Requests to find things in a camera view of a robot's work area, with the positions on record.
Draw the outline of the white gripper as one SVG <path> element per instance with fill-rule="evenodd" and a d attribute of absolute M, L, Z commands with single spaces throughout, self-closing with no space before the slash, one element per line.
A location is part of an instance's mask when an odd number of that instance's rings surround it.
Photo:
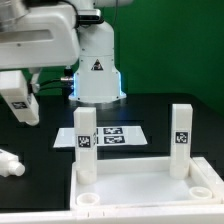
<path fill-rule="evenodd" d="M 11 32 L 0 32 L 0 69 L 30 68 L 30 85 L 40 90 L 40 67 L 66 66 L 79 58 L 75 11 L 69 4 L 34 7 Z"/>

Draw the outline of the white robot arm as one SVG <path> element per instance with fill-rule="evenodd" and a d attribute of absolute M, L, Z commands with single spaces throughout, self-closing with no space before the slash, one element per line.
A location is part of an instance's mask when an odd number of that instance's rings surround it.
<path fill-rule="evenodd" d="M 78 66 L 72 100 L 108 104 L 126 96 L 114 62 L 114 30 L 102 7 L 133 0 L 0 0 L 0 71 Z"/>

